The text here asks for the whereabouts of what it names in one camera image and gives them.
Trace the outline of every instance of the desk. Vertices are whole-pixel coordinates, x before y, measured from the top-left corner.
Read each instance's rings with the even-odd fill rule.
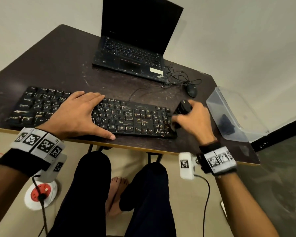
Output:
[[[140,87],[160,85],[135,76],[93,67],[91,62],[99,40],[98,36],[60,25],[0,71],[0,131],[16,134],[20,130],[8,126],[5,119],[28,86],[71,92],[100,92],[109,98],[128,100],[131,93]],[[206,99],[216,87],[213,78],[175,63],[173,68],[175,71],[185,71],[190,80],[203,80],[197,86],[198,95],[195,100],[206,105]],[[181,100],[188,98],[182,87],[170,87],[166,90],[149,88],[137,91],[131,101],[165,106],[174,111]],[[235,160],[250,164],[260,163],[249,143],[223,139],[213,120],[212,126],[216,137],[228,147]],[[161,154],[199,152],[198,143],[193,136],[182,129],[177,132],[178,138],[175,140],[117,135],[116,140],[112,141],[87,135],[69,141]]]

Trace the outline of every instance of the plastic container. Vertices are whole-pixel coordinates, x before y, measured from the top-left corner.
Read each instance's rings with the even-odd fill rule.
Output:
[[[227,140],[252,142],[268,134],[268,129],[237,92],[216,87],[206,101],[216,125]]]

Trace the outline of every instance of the laptop keyboard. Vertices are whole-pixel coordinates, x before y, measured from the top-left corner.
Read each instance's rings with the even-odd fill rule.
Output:
[[[140,48],[120,43],[108,37],[105,38],[104,49],[114,55],[125,56],[135,61],[146,63],[154,68],[161,69],[160,55],[150,53]]]
[[[10,126],[43,124],[71,95],[55,89],[28,87],[7,119]],[[92,121],[114,134],[176,138],[169,108],[104,98],[92,111]]]

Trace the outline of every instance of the black mouse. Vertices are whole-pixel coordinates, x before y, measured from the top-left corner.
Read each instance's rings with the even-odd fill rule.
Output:
[[[197,88],[196,88],[196,85],[188,84],[187,86],[185,86],[185,91],[192,98],[195,98],[197,96]]]

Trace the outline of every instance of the foot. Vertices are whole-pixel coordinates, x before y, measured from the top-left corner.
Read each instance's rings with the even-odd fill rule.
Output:
[[[122,178],[121,177],[114,177],[111,179],[111,184],[110,184],[110,190],[109,190],[109,196],[108,199],[105,202],[105,214],[108,215],[109,210],[112,206],[112,202],[114,199],[114,196],[116,195],[116,192],[118,190],[118,187],[121,183]]]
[[[126,187],[129,185],[129,181],[125,178],[123,178],[121,180],[121,183],[118,187],[118,190],[116,192],[112,207],[109,211],[109,216],[113,217],[116,215],[119,215],[120,213],[122,213],[121,209],[120,209],[120,199],[121,199],[121,194],[124,192],[124,190],[126,189]]]

